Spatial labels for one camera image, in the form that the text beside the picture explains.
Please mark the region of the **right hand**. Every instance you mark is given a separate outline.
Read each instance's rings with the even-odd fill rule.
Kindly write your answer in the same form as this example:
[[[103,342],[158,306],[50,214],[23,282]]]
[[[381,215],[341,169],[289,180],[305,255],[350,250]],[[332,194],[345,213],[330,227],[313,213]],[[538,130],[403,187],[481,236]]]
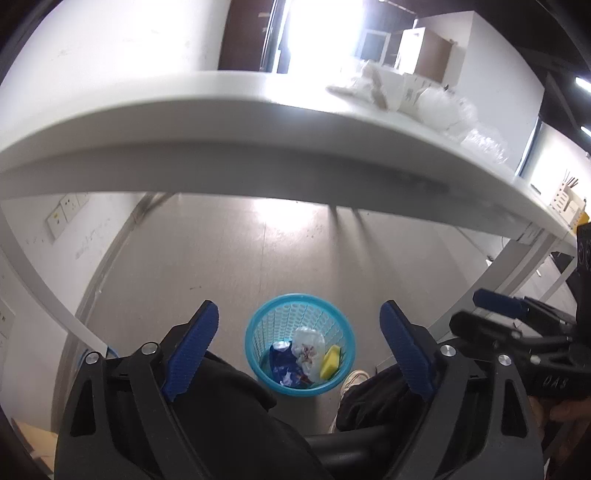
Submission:
[[[548,421],[564,423],[590,420],[590,398],[579,401],[567,400],[547,407],[536,397],[529,396],[528,400],[541,437],[544,436],[544,428]]]

